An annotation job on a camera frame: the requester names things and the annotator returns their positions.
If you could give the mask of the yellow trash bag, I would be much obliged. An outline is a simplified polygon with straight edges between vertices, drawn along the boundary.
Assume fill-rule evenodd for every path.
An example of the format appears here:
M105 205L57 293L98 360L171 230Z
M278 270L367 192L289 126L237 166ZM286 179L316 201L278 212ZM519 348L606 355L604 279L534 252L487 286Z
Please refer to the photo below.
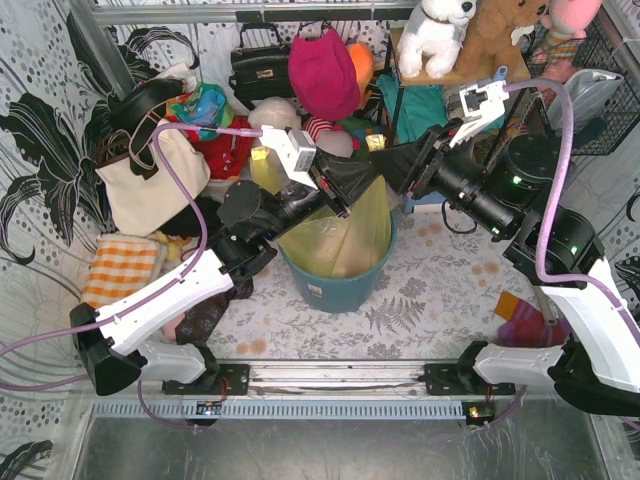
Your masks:
M363 274L386 255L391 239L390 200L385 181L377 177L339 218L323 207L282 235L277 244L303 271L323 278Z

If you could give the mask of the teal trash bin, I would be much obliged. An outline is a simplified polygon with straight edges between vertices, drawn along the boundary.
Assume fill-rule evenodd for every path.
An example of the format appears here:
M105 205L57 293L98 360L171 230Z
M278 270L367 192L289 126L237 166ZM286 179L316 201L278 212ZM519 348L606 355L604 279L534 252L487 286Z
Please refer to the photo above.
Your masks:
M340 314L357 311L373 294L383 273L383 267L391 257L397 240L396 214L390 214L391 236L382 259L370 270L349 278L329 279L312 275L296 266L280 249L289 266L296 290L312 308L325 313Z

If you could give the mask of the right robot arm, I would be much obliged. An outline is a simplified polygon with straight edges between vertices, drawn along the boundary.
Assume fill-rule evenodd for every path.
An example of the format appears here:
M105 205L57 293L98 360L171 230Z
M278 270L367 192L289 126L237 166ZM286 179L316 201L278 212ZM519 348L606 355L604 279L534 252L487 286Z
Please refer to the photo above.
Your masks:
M369 158L396 193L417 199L436 192L505 242L505 258L557 306L570 334L550 347L475 342L457 361L459 383L550 388L587 413L637 416L638 324L594 227L559 203L570 140L519 136L489 171L459 144L462 132L460 122L434 126Z

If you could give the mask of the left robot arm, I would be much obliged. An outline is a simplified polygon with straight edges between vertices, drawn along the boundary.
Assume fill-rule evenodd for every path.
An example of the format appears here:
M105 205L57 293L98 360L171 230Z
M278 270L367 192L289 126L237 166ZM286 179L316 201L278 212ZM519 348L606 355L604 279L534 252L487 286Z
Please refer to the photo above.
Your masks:
M291 180L270 193L251 180L229 187L218 210L221 229L185 264L138 292L94 309L70 313L82 363L99 396L119 393L138 381L161 381L173 394L202 394L218 381L220 366L201 341L156 343L150 336L202 301L238 288L276 255L272 241L324 206L348 215L378 176L367 160L318 151L311 183Z

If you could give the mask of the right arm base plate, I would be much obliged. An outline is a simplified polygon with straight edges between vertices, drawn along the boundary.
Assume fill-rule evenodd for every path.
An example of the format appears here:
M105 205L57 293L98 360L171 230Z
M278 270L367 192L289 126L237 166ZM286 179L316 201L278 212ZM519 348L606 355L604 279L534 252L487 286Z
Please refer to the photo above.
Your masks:
M508 396L516 393L513 383L489 384L472 368L455 363L428 363L419 380L432 396Z

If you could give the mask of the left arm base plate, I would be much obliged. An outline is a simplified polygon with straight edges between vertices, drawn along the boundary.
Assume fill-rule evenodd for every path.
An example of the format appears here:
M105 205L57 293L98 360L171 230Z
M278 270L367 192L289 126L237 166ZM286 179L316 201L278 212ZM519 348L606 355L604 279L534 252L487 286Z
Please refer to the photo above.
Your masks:
M250 365L222 363L219 367L216 375L207 371L189 384L165 381L161 391L165 395L245 396L249 388Z

